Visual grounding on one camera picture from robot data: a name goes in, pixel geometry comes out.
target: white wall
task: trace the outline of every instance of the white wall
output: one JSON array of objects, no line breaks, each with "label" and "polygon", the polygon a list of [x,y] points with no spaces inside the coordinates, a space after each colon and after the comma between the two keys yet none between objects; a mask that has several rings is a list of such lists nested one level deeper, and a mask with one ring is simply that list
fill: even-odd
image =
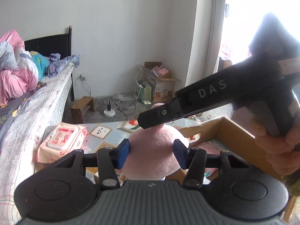
[{"label": "white wall", "polygon": [[88,74],[97,97],[133,90],[144,61],[166,58],[185,82],[195,11],[196,0],[0,0],[0,35],[16,29],[29,40],[72,25],[72,53],[81,58],[73,73],[75,98],[89,93],[80,73]]},{"label": "white wall", "polygon": [[185,87],[191,55],[197,0],[174,0],[164,65],[172,69],[175,91]]}]

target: charger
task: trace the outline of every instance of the charger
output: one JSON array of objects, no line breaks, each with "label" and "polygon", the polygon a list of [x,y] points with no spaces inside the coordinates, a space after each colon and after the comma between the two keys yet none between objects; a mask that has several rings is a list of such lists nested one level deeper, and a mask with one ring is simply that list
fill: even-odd
[{"label": "charger", "polygon": [[107,110],[105,110],[103,113],[106,117],[113,117],[116,114],[116,111],[114,109],[111,109],[110,99],[109,103],[107,104]]}]

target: screw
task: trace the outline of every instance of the screw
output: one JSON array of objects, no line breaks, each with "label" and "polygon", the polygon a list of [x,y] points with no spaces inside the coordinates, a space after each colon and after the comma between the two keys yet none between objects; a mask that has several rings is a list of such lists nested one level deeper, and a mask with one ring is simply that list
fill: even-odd
[{"label": "screw", "polygon": [[114,187],[118,182],[112,178],[108,178],[102,181],[102,184],[107,187]]},{"label": "screw", "polygon": [[188,179],[184,184],[190,187],[197,187],[200,185],[200,182],[196,179]]}]

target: hand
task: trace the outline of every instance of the hand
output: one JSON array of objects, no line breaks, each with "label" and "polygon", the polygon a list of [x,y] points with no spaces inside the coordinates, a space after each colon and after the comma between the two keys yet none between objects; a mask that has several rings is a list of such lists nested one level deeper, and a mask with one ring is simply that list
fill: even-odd
[{"label": "hand", "polygon": [[256,120],[252,120],[251,129],[255,143],[267,152],[267,161],[277,173],[285,176],[300,168],[300,151],[293,151],[295,145],[300,143],[300,118],[285,137],[268,135],[265,126]]}]

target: mattress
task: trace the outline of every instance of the mattress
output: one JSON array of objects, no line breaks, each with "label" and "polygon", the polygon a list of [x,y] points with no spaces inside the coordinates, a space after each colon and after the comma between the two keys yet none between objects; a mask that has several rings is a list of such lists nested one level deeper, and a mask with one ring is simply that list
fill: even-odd
[{"label": "mattress", "polygon": [[0,154],[0,224],[15,224],[21,219],[14,190],[34,173],[36,150],[46,127],[62,120],[73,68],[70,63],[56,77],[45,80],[46,89],[29,102],[7,132]]}]

